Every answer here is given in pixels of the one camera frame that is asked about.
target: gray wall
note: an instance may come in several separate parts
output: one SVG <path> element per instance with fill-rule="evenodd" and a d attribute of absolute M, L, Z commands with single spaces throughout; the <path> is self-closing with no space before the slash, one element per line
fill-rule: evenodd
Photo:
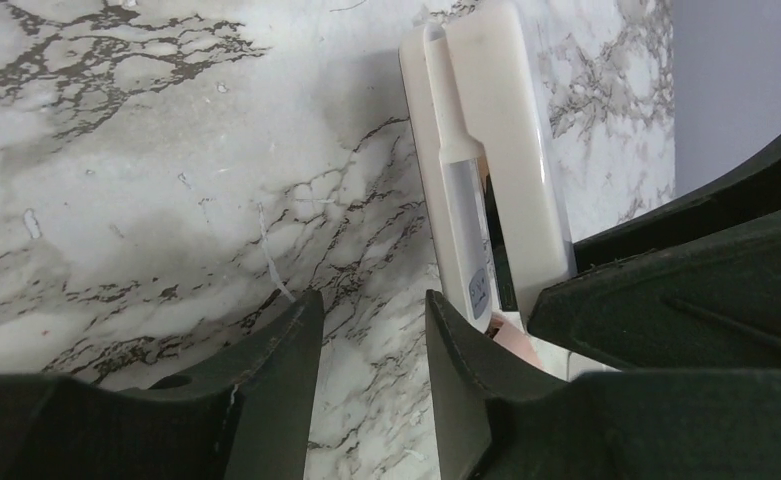
<path fill-rule="evenodd" d="M 676 190 L 781 133 L 781 0 L 674 0 Z"/>

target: round hole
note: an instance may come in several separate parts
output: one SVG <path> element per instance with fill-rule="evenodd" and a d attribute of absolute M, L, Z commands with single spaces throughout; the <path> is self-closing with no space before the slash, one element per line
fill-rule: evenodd
<path fill-rule="evenodd" d="M 167 390 L 169 388 L 183 387 L 189 385 L 193 379 L 189 375 L 170 375 L 163 377 L 157 381 L 154 385 L 149 387 L 149 390 Z"/>

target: marble surface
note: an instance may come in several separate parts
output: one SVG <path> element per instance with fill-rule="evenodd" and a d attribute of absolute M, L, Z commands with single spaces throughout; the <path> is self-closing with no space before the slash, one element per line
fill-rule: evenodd
<path fill-rule="evenodd" d="M 671 0 L 527 0 L 574 239 L 674 191 Z M 305 478 L 438 478 L 396 49 L 460 0 L 0 1 L 0 372 L 148 386 L 328 309 Z"/>

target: white marble table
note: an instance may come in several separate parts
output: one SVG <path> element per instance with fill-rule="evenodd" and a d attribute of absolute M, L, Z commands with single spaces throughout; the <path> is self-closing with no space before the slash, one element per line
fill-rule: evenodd
<path fill-rule="evenodd" d="M 670 1 L 520 2 L 576 239 L 672 195 Z M 147 386 L 315 288 L 305 478 L 438 478 L 396 49 L 477 4 L 0 1 L 0 372 Z"/>

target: white plastic device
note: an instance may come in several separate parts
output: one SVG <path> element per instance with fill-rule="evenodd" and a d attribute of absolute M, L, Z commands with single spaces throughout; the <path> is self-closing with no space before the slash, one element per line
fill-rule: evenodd
<path fill-rule="evenodd" d="M 486 154 L 517 304 L 575 271 L 549 124 L 541 119 L 516 6 L 492 1 L 445 28 L 427 24 L 399 49 L 443 293 L 479 331 L 493 293 L 475 194 Z"/>

